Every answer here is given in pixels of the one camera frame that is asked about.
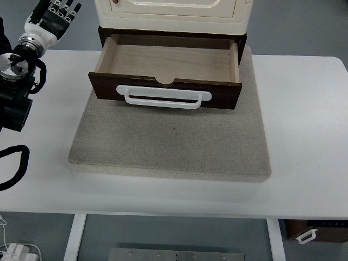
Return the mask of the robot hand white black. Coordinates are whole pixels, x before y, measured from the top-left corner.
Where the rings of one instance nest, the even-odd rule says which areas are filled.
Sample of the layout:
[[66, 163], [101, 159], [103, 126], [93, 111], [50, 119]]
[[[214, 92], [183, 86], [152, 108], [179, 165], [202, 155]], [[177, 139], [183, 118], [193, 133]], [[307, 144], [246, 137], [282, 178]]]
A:
[[82, 5], [74, 1], [39, 1], [24, 24], [18, 43], [30, 42], [43, 48], [56, 45], [65, 35]]

